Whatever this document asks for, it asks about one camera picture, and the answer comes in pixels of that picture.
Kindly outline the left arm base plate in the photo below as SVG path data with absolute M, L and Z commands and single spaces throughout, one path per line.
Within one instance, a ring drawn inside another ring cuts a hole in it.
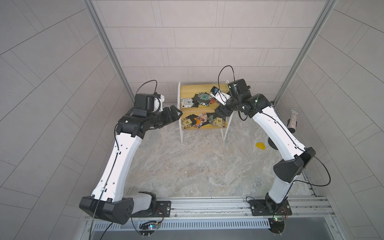
M 156 206 L 151 205 L 149 210 L 140 211 L 132 214 L 132 218 L 168 218 L 170 216 L 172 202 L 157 201 Z

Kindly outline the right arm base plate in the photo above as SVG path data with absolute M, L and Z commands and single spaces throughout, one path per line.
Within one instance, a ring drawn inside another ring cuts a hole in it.
M 291 216 L 292 210 L 289 205 L 288 199 L 283 200 L 282 203 L 276 204 L 272 200 L 246 200 L 250 205 L 253 216 Z

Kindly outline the green label tea bag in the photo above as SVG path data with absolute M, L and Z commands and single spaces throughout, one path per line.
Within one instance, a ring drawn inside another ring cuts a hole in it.
M 213 97 L 210 94 L 199 93 L 198 95 L 200 96 L 200 99 L 199 99 L 200 105 L 205 106 L 205 107 L 209 107 L 211 105 L 210 101 L 211 101 L 211 99 L 213 99 Z

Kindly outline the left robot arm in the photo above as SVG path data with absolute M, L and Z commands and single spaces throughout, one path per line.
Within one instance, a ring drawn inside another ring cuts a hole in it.
M 131 216 L 151 216 L 157 211 L 154 193 L 139 192 L 125 197 L 124 187 L 134 155 L 145 133 L 178 121 L 182 111 L 176 106 L 157 112 L 130 109 L 114 130 L 115 150 L 90 196 L 82 197 L 79 208 L 89 216 L 124 225 Z

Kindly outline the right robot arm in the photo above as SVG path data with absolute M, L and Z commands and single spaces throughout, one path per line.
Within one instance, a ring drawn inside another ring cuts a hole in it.
M 288 130 L 279 119 L 271 103 L 262 94 L 257 94 L 248 99 L 226 99 L 222 94 L 217 94 L 219 113 L 230 115 L 232 111 L 242 112 L 253 119 L 267 133 L 277 147 L 282 160 L 274 165 L 275 180 L 266 199 L 274 204 L 282 203 L 297 176 L 316 154 L 313 148 L 306 148 Z

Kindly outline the black green tea bag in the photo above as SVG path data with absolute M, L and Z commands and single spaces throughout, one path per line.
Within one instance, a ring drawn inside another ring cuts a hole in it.
M 199 107 L 199 99 L 200 99 L 200 96 L 198 94 L 195 94 L 195 96 L 192 98 L 192 102 L 193 102 L 193 108 L 198 108 Z

